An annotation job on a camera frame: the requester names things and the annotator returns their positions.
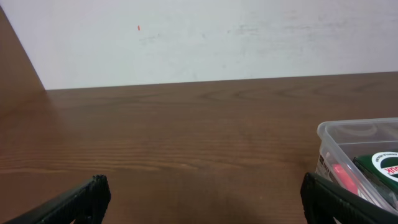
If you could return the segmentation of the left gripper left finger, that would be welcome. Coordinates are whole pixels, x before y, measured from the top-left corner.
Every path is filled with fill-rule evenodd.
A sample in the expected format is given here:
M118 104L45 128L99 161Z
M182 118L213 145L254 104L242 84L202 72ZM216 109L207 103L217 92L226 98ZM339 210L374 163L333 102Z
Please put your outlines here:
M94 175L84 184L8 220L6 224L101 224L110 201L107 177Z

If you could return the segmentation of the green box round logo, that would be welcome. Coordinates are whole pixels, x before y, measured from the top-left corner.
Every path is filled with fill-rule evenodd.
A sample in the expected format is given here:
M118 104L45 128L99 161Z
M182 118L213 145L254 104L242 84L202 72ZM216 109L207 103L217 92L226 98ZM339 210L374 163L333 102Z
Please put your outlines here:
M397 209L397 152L357 156L353 162L388 204Z

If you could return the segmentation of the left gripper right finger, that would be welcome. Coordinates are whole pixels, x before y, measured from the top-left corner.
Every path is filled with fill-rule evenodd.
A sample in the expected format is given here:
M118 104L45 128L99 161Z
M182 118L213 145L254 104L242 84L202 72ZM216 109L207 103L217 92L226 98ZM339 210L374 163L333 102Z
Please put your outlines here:
M397 223L397 215L367 202L316 173L305 174L300 195L308 224Z

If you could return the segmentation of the red medicine box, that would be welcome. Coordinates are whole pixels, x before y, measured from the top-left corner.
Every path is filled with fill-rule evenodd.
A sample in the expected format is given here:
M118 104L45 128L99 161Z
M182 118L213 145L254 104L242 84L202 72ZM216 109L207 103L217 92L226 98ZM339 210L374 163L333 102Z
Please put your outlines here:
M347 172L342 168L341 165L336 164L333 166L333 171L335 172L336 176L341 181L343 187L346 190L349 190L351 193L358 195L358 188L351 179L351 177L347 174Z

